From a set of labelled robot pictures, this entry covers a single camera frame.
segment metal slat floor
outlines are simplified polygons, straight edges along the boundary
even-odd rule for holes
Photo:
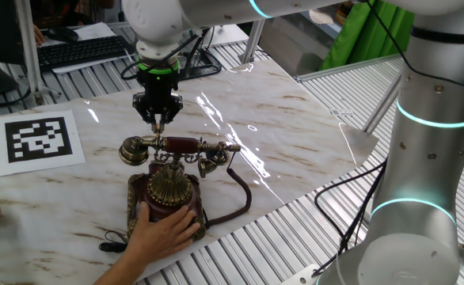
[[[135,40],[135,35],[125,25],[111,25],[111,28],[116,34]],[[241,42],[211,47],[210,51],[230,69],[240,65],[238,55],[245,51],[245,47],[246,44]],[[262,59],[269,57],[259,49],[255,60]],[[45,94],[44,103],[58,104],[75,98],[140,88],[136,81],[120,80],[120,71],[128,64],[128,61],[116,60],[68,74],[43,73],[47,86],[63,92],[61,96]],[[25,75],[25,70],[19,66],[0,64],[0,67],[14,78]],[[353,110],[352,116],[340,116],[339,119],[361,128],[401,67],[402,61],[398,57],[389,57],[302,76],[298,80],[300,86],[325,108]],[[20,86],[0,95],[0,103],[19,98],[26,89],[26,86]],[[0,115],[34,107],[35,101],[29,97],[22,104],[0,108]],[[383,162],[388,154],[394,114],[395,108],[391,107],[375,130],[380,141],[364,165],[333,183]],[[322,206],[342,230],[353,220],[373,180],[373,176],[360,178],[323,195]],[[243,226],[138,284],[279,284],[309,264],[326,262],[336,253],[339,237],[313,204],[315,193],[322,189]],[[457,211],[458,237],[464,243],[464,173],[458,187]],[[359,240],[366,231],[365,222]],[[461,273],[458,284],[464,285],[464,266]]]

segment black cable bundle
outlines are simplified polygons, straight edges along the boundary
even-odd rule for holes
[[[350,242],[350,239],[352,238],[353,234],[355,233],[355,229],[357,227],[357,225],[360,223],[362,224],[362,220],[363,220],[363,217],[364,217],[364,213],[366,212],[366,207],[367,207],[367,204],[369,203],[369,201],[371,200],[371,197],[373,196],[373,194],[375,193],[376,189],[378,188],[378,185],[383,177],[383,174],[385,173],[385,168],[386,168],[386,164],[387,164],[387,160],[385,160],[382,164],[374,167],[373,169],[371,170],[368,170],[366,171],[365,173],[361,173],[360,175],[357,175],[357,176],[354,176],[352,178],[349,178],[347,180],[343,180],[341,181],[340,183],[337,183],[337,184],[334,184],[332,186],[329,186],[327,188],[324,188],[323,190],[321,190],[315,197],[314,197],[314,204],[315,206],[317,207],[317,209],[320,211],[320,213],[325,217],[325,219],[327,219],[327,221],[329,221],[329,223],[333,226],[333,228],[336,230],[336,232],[340,235],[341,237],[341,243],[340,243],[340,248],[337,252],[336,255],[334,255],[333,257],[331,257],[327,262],[325,262],[319,269],[317,269],[316,271],[314,271],[312,277],[316,277],[318,275],[320,275],[323,270],[329,266],[333,261],[335,261],[335,259],[341,255],[343,253],[343,251],[346,251],[348,250],[348,243]],[[375,179],[375,182],[373,182],[373,185],[371,186],[369,192],[366,194],[366,198],[364,199],[360,209],[359,209],[359,212],[357,212],[357,215],[356,217],[353,219],[353,222],[352,224],[350,225],[350,227],[348,228],[348,230],[346,231],[346,233],[343,234],[343,232],[340,230],[339,226],[330,218],[329,215],[327,215],[327,213],[325,213],[325,211],[320,207],[320,205],[318,204],[318,198],[321,197],[322,194],[324,194],[325,192],[331,190],[331,189],[334,189],[335,187],[337,186],[340,186],[342,184],[346,184],[350,181],[354,181],[354,180],[357,180],[358,178],[361,178],[361,177],[364,177],[368,174],[371,174],[373,173],[374,171],[380,169],[380,173],[378,174],[378,176],[376,177]]]

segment white marble sheet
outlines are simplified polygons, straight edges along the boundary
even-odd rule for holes
[[[251,187],[253,203],[189,249],[148,266],[143,277],[349,172],[377,142],[328,114],[272,61],[182,82],[177,92],[184,109],[163,135],[241,144],[232,168]],[[119,254],[98,245],[106,230],[126,230],[127,179],[147,169],[118,157],[125,138],[150,134],[131,107],[133,93],[25,112],[72,109],[86,163],[0,177],[3,283],[91,284],[117,260]],[[186,169],[197,174],[196,165]],[[200,187],[210,219],[245,203],[224,167],[201,179]]]

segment green fabric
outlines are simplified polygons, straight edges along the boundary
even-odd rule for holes
[[[413,13],[379,0],[371,0],[370,3],[405,51],[409,42],[409,30],[413,25]],[[320,70],[395,53],[395,46],[369,6],[366,3],[355,4]]]

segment keyboard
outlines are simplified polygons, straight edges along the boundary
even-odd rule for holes
[[[135,53],[135,49],[122,36],[108,36],[38,47],[36,50],[40,69],[51,70],[126,55],[125,49],[129,55]]]

